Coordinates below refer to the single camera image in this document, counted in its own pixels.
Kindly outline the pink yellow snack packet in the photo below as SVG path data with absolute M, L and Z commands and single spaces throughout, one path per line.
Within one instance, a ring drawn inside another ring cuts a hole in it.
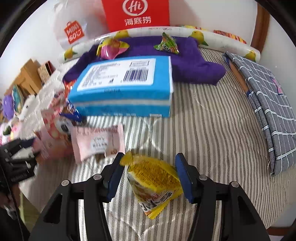
M 104 39 L 98 46 L 96 56 L 104 60 L 113 60 L 124 53 L 130 45 L 113 38 Z

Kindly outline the yellow chip bag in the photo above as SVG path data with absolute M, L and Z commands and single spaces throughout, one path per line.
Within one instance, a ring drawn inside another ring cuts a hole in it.
M 205 28 L 200 28 L 196 26 L 191 26 L 191 25 L 176 25 L 175 27 L 183 27 L 183 28 L 188 28 L 188 29 L 195 29 L 195 30 L 203 30 L 203 31 L 208 31 Z

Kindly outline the blue tissue pack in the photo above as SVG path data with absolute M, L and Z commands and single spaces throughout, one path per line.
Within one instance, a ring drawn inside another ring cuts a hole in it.
M 68 100 L 84 116 L 168 118 L 174 92 L 169 56 L 137 56 L 89 64 Z

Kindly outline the purple towel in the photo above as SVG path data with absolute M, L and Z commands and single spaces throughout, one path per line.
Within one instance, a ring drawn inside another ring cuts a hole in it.
M 129 37 L 122 39 L 129 48 L 119 58 L 134 56 L 170 56 L 174 82 L 216 85 L 224 77 L 224 66 L 204 60 L 198 42 L 192 37 L 173 37 L 179 54 L 158 51 L 154 46 L 161 42 L 160 36 Z

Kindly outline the orange chip bag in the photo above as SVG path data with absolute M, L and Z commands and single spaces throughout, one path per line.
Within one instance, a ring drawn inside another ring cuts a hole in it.
M 229 37 L 231 39 L 235 39 L 237 41 L 240 41 L 241 43 L 247 44 L 247 42 L 244 39 L 242 39 L 240 36 L 234 35 L 232 33 L 224 32 L 224 31 L 221 31 L 221 30 L 214 30 L 213 32 L 216 33 L 216 34 L 225 36 L 225 37 Z

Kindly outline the grey checked fabric book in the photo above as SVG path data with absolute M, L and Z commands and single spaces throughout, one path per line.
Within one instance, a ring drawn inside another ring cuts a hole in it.
M 295 115 L 273 73 L 264 66 L 239 55 L 225 52 L 248 90 L 247 98 L 256 114 L 267 142 L 271 175 L 295 165 Z

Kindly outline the cardboard boxes stack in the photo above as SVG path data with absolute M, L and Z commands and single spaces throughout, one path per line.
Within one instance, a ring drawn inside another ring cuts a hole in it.
M 12 93 L 14 85 L 18 85 L 21 90 L 28 94 L 38 94 L 42 88 L 42 80 L 38 74 L 39 63 L 29 59 L 21 68 L 20 73 L 14 79 L 9 88 L 4 92 L 4 95 Z

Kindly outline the white Miniso plastic bag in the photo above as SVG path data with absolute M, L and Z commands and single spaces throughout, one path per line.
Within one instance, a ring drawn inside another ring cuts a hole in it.
M 57 1 L 53 32 L 64 50 L 108 32 L 102 1 Z

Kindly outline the patterned dark red box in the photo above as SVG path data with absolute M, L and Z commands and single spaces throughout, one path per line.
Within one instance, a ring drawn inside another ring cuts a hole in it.
M 55 67 L 50 61 L 47 61 L 37 68 L 38 75 L 43 83 L 46 83 L 49 80 L 54 71 Z

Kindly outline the brown wooden frame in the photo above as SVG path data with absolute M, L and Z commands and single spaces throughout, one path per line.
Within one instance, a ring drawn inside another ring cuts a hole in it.
M 260 53 L 264 48 L 268 29 L 269 29 L 270 14 L 259 3 L 257 4 L 257 16 L 255 21 L 254 32 L 251 40 L 251 46 L 257 49 Z

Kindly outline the yellow triangular snack packet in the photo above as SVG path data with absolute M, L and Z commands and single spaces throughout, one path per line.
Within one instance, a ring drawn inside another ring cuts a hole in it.
M 128 152 L 120 164 L 127 168 L 133 193 L 150 219 L 183 193 L 176 169 L 163 160 Z

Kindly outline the pink panda snack packet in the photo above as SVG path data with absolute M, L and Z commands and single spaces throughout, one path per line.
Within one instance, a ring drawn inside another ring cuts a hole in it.
M 37 162 L 52 161 L 71 156 L 73 147 L 71 130 L 73 122 L 62 116 L 66 107 L 65 93 L 63 90 L 56 92 L 49 107 L 41 110 L 44 125 L 35 132 L 33 152 L 38 152 Z

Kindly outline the green triangular snack packet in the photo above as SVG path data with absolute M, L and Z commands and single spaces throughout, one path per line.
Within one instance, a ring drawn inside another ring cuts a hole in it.
M 158 45 L 154 45 L 154 48 L 158 51 L 179 54 L 179 49 L 175 39 L 165 32 L 162 33 L 162 41 Z

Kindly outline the striped quilted bed cover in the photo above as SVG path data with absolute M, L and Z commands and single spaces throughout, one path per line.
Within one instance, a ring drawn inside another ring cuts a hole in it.
M 295 204 L 295 168 L 272 176 L 267 143 L 244 91 L 227 70 L 217 85 L 176 83 L 171 116 L 89 116 L 86 126 L 123 125 L 125 148 L 170 164 L 183 153 L 213 181 L 237 181 L 264 225 L 272 226 Z M 186 240 L 195 206 L 180 195 L 155 218 L 145 216 L 126 176 L 104 204 L 113 240 Z

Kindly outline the red paper Haidilao bag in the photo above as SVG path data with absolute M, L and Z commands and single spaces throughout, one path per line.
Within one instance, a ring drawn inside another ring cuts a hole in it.
M 105 0 L 102 1 L 110 31 L 169 26 L 169 1 L 163 0 Z

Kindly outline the pale pink snack bar packet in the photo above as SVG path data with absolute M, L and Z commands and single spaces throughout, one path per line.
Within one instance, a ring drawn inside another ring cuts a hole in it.
M 123 125 L 107 128 L 88 128 L 75 126 L 71 130 L 71 141 L 76 164 L 96 154 L 105 157 L 125 153 Z

